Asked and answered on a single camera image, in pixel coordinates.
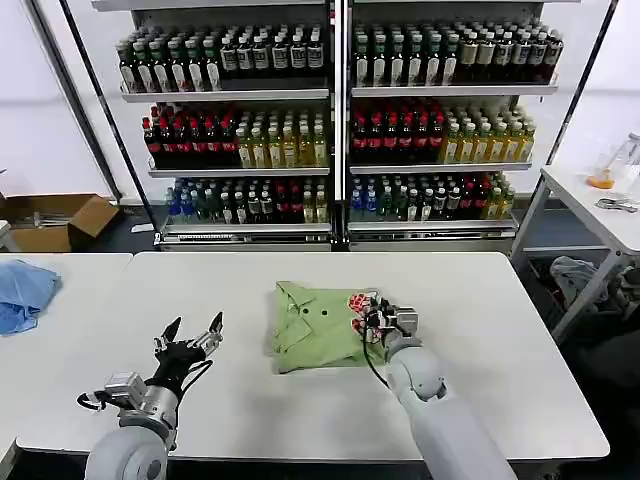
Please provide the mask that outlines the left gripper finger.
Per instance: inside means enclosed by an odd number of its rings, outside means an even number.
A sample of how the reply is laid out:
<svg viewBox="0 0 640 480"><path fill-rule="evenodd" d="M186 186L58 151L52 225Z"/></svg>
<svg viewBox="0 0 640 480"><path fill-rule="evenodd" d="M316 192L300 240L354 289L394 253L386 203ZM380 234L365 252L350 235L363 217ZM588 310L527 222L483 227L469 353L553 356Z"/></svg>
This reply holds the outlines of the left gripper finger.
<svg viewBox="0 0 640 480"><path fill-rule="evenodd" d="M208 329L192 340L194 348L202 350L216 350L222 342L223 313L218 312L212 319Z"/></svg>
<svg viewBox="0 0 640 480"><path fill-rule="evenodd" d="M154 352L160 353L167 349L167 347L174 343L174 339L178 333L181 323L181 317L177 317L171 322L163 331L159 337L154 338Z"/></svg>

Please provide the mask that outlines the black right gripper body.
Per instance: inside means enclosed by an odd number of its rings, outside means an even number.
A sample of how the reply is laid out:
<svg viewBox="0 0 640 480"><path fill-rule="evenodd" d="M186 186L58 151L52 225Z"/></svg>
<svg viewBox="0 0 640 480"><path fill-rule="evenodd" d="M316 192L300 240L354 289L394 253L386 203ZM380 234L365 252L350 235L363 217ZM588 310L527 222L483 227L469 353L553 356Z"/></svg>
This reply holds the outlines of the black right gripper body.
<svg viewBox="0 0 640 480"><path fill-rule="evenodd" d="M385 342L385 338L392 332L399 332L396 310L387 300L381 301L380 307L365 313L365 320L373 328L373 332L365 335L368 343Z"/></svg>

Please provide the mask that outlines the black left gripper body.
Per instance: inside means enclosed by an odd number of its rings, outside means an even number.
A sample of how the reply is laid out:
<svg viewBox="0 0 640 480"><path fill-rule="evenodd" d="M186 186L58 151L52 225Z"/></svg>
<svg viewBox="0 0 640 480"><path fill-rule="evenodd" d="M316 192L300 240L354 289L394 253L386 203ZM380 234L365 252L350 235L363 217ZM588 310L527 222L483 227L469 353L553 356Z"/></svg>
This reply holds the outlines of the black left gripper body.
<svg viewBox="0 0 640 480"><path fill-rule="evenodd" d="M171 342L155 352L158 367L149 378L150 386L163 387L177 398L184 396L183 384L190 369L206 359L201 347L189 346L187 341Z"/></svg>

